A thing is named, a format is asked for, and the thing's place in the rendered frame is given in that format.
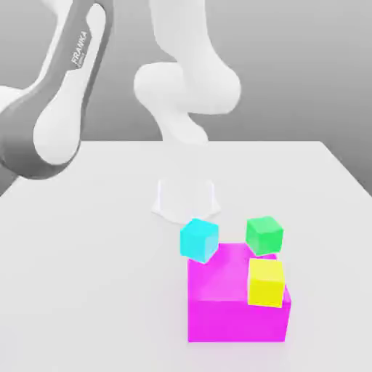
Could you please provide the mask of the large magenta box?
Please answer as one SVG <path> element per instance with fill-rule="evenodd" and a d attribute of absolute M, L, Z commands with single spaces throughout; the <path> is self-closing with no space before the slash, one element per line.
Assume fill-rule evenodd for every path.
<path fill-rule="evenodd" d="M 187 261 L 187 339 L 189 342 L 283 342 L 291 297 L 280 308 L 248 304 L 246 243 L 220 243 L 207 263 Z"/>

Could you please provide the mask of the small cyan cube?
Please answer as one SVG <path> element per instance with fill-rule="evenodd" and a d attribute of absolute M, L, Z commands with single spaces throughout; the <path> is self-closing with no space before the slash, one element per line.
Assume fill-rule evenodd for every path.
<path fill-rule="evenodd" d="M 180 231 L 180 254 L 193 261 L 207 263 L 219 246 L 219 226 L 192 219 Z"/>

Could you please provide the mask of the small yellow cube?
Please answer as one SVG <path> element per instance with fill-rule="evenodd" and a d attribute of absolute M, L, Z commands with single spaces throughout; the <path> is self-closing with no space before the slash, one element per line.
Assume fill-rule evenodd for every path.
<path fill-rule="evenodd" d="M 285 291 L 282 262 L 275 259 L 251 258 L 247 290 L 249 305 L 281 308 Z"/>

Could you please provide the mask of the small green cube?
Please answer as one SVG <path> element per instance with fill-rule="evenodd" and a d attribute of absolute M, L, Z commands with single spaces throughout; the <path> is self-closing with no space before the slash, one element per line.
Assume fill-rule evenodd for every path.
<path fill-rule="evenodd" d="M 256 256 L 277 254 L 282 249 L 284 230 L 270 216 L 248 219 L 246 243 Z"/>

